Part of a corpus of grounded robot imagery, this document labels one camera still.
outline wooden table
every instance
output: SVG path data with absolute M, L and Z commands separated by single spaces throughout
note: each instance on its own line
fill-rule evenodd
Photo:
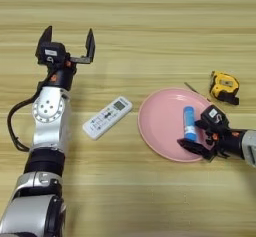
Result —
M 67 236 L 255 236 L 256 170 L 243 161 L 181 164 L 154 153 L 137 129 L 138 108 L 153 91 L 188 81 L 208 95 L 212 70 L 234 74 L 241 104 L 219 104 L 232 127 L 256 128 L 256 0 L 0 0 L 0 212 L 22 174 L 6 127 L 11 106 L 46 73 L 34 52 L 41 32 L 95 62 L 80 66 L 72 88 L 72 133 L 64 174 Z M 119 95 L 133 111 L 98 141 L 82 124 Z M 31 107 L 14 120 L 30 144 Z

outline remote control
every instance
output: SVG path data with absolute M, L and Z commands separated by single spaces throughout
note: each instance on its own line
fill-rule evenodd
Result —
M 83 125 L 83 130 L 94 140 L 98 139 L 132 109 L 132 103 L 119 97 Z

